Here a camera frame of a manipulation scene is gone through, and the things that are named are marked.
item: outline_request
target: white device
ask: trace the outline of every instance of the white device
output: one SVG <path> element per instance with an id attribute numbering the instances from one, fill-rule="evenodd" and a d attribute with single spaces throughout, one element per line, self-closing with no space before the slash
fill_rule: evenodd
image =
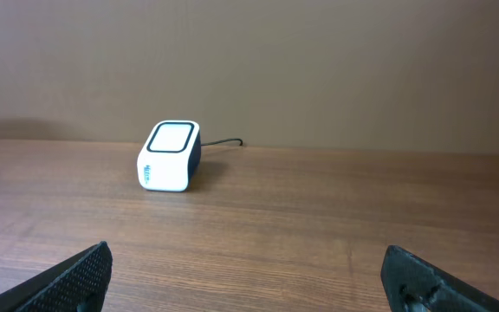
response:
<path id="1" fill-rule="evenodd" d="M 161 121 L 139 152 L 139 183 L 151 191 L 182 192 L 190 184 L 200 158 L 197 122 Z"/>

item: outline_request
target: wood grain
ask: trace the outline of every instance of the wood grain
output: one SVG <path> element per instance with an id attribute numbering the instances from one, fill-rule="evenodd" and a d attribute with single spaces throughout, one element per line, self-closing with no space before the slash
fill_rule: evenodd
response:
<path id="1" fill-rule="evenodd" d="M 388 311 L 388 244 L 499 299 L 499 156 L 210 146 L 167 193 L 140 148 L 0 140 L 0 293 L 107 240 L 106 311 Z"/>

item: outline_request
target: black cable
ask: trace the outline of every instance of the black cable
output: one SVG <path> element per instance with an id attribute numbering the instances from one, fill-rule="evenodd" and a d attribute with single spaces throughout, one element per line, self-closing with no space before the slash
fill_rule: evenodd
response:
<path id="1" fill-rule="evenodd" d="M 243 145 L 242 139 L 232 138 L 232 139 L 225 139 L 225 140 L 218 140 L 218 141 L 214 141 L 214 142 L 203 143 L 201 146 L 215 145 L 215 144 L 219 144 L 219 143 L 230 142 L 232 140 L 238 140 L 238 141 L 240 141 L 240 146 Z"/>

